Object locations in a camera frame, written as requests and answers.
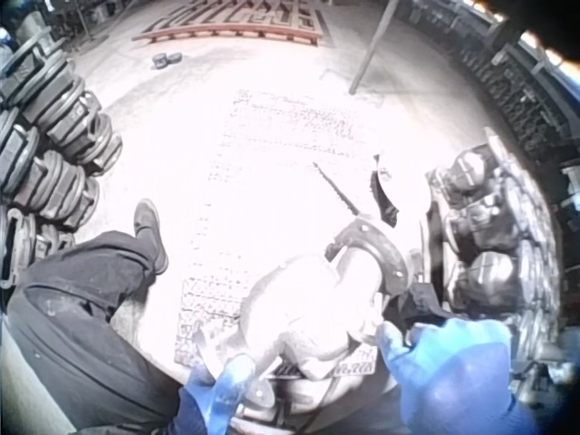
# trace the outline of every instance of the factory floor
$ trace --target factory floor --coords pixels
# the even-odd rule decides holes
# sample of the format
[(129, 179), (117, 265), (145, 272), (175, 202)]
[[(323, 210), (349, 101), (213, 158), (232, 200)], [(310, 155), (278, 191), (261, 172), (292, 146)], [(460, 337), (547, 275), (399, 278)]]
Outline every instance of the factory floor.
[[(182, 283), (191, 276), (193, 223), (208, 161), (240, 91), (355, 108), (377, 126), (365, 137), (372, 148), (378, 152), (395, 144), (406, 150), (410, 167), (448, 163), (459, 151), (483, 143), (484, 127), (501, 128), (449, 59), (397, 21), (359, 91), (350, 96), (348, 87), (381, 18), (376, 3), (320, 5), (329, 34), (319, 47), (216, 36), (131, 41), (180, 3), (185, 2), (135, 5), (103, 43), (73, 59), (124, 142), (119, 162), (100, 178), (99, 206), (77, 241), (112, 229), (132, 232), (139, 199), (155, 202), (169, 270), (150, 289), (146, 304), (126, 302), (114, 323), (147, 358), (184, 382), (189, 371), (173, 359)], [(154, 70), (151, 57), (161, 52), (181, 52), (183, 61)]]

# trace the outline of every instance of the metal bar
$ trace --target metal bar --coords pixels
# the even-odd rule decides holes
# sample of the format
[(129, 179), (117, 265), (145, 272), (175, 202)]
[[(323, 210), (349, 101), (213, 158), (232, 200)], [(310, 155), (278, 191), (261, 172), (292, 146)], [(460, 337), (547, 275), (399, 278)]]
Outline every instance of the metal bar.
[(369, 45), (369, 49), (362, 60), (361, 66), (359, 68), (358, 73), (354, 76), (353, 84), (351, 84), (351, 88), (348, 90), (348, 93), (354, 95), (356, 93), (359, 84), (361, 84), (361, 80), (363, 79), (364, 74), (366, 73), (369, 64), (371, 63), (372, 57), (374, 56), (374, 52), (377, 49), (377, 45), (379, 41), (384, 36), (384, 33), (387, 31), (387, 27), (392, 21), (392, 17), (395, 14), (395, 10), (399, 5), (399, 0), (390, 0), (387, 7), (384, 9), (384, 13), (382, 14), (381, 21), (377, 27), (376, 32), (374, 33), (374, 37), (372, 38), (371, 45)]
[(79, 18), (81, 19), (82, 28), (84, 29), (84, 32), (87, 33), (89, 40), (93, 41), (91, 32), (89, 32), (89, 27), (87, 27), (87, 24), (84, 21), (84, 16), (82, 16), (82, 11), (81, 8), (79, 7), (79, 2), (75, 0), (74, 3), (76, 5), (76, 13), (79, 15)]

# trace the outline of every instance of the metal fitting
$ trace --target metal fitting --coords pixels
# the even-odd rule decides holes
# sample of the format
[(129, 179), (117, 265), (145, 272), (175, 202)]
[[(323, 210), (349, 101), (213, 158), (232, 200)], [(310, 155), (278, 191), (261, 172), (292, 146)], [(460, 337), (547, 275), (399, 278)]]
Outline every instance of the metal fitting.
[(389, 295), (400, 295), (411, 284), (414, 270), (410, 259), (396, 245), (393, 228), (374, 217), (359, 215), (334, 239), (326, 250), (333, 259), (345, 247), (358, 247), (371, 254), (381, 267), (384, 288)]

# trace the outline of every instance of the leg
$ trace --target leg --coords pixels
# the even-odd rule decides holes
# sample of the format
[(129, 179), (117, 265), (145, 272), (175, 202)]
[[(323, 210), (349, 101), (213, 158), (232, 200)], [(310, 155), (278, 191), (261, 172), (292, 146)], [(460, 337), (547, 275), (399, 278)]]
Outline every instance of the leg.
[(32, 265), (8, 305), (11, 333), (77, 429), (159, 426), (178, 407), (178, 384), (109, 326), (122, 300), (149, 285), (154, 255), (111, 232)]

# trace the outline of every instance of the pipe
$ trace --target pipe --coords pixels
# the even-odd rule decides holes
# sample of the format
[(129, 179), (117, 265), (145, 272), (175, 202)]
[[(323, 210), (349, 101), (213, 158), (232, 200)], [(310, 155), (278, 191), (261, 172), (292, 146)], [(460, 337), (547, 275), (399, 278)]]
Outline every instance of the pipe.
[(387, 27), (389, 27), (389, 24), (392, 21), (392, 17), (394, 16), (398, 5), (399, 0), (389, 0), (387, 7), (384, 9), (381, 21), (377, 26), (377, 30), (375, 31), (374, 36), (372, 37), (371, 45), (369, 45), (369, 49), (367, 50), (366, 55), (362, 60), (361, 66), (359, 67), (359, 71), (354, 76), (353, 84), (351, 84), (351, 88), (348, 90), (348, 93), (351, 95), (356, 94), (356, 90), (358, 89), (359, 84), (361, 84), (361, 80), (363, 79), (363, 76), (366, 73), (369, 64), (371, 63), (374, 52), (377, 49), (377, 45), (384, 36), (384, 33), (387, 31)]

